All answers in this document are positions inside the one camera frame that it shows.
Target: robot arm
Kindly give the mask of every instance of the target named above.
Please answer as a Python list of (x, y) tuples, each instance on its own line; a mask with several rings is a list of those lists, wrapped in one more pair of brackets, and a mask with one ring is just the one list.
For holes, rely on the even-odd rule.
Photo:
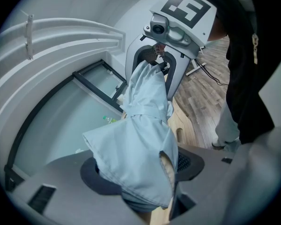
[(144, 60), (157, 65), (155, 60), (160, 55), (164, 62), (158, 65), (168, 74), (166, 91), (168, 100), (172, 100), (191, 59), (207, 42), (216, 8), (206, 0), (159, 0), (150, 11), (150, 24), (128, 47), (126, 80), (129, 83)]

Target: black cable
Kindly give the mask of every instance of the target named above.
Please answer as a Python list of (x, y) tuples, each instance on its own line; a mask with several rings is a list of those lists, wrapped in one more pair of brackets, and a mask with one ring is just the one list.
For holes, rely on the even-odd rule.
[(226, 85), (228, 86), (228, 84), (226, 83), (221, 83), (221, 81), (219, 79), (217, 79), (216, 77), (212, 76), (208, 71), (207, 69), (202, 66), (196, 59), (195, 59), (195, 62), (202, 68), (202, 70), (207, 74), (207, 76), (209, 76), (211, 79), (215, 80), (216, 84), (219, 85), (219, 86), (223, 86), (223, 85)]

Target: black vent slot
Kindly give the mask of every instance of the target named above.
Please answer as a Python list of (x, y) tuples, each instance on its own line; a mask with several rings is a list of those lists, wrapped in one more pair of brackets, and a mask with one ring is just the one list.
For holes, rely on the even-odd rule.
[(229, 157), (224, 157), (221, 161), (230, 164), (232, 162), (232, 159)]
[(196, 205), (195, 202), (191, 200), (187, 195), (180, 194), (175, 196), (172, 209), (170, 212), (170, 220), (173, 220), (174, 218), (187, 212), (194, 205)]
[(178, 172), (188, 168), (191, 165), (191, 160), (189, 157), (179, 153), (178, 156)]
[(56, 188), (42, 185), (34, 194), (28, 205), (40, 214), (43, 214), (45, 207), (52, 198)]

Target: light blue cloth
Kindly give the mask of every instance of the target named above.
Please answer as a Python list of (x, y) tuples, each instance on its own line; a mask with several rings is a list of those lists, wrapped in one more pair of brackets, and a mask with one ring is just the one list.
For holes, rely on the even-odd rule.
[(123, 198), (134, 210), (166, 208), (173, 191), (160, 152), (177, 172), (178, 147), (167, 125), (174, 109), (167, 100), (159, 66), (146, 61), (138, 65), (122, 108), (126, 119), (84, 133), (85, 142), (94, 153), (100, 175), (122, 187)]

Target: person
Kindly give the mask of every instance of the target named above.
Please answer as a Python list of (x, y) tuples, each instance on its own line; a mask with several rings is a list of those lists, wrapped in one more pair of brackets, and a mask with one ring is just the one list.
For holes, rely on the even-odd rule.
[(258, 38), (259, 44), (265, 38), (265, 28), (257, 26), (256, 9), (262, 9), (254, 6), (258, 3), (253, 5), (253, 0), (208, 1), (217, 7), (208, 40), (229, 36), (226, 58), (230, 70), (226, 99), (215, 128), (218, 138), (212, 145), (235, 152), (240, 144), (251, 143), (274, 127), (258, 92), (279, 63), (269, 63), (264, 56), (258, 58), (260, 50), (266, 47), (258, 46)]

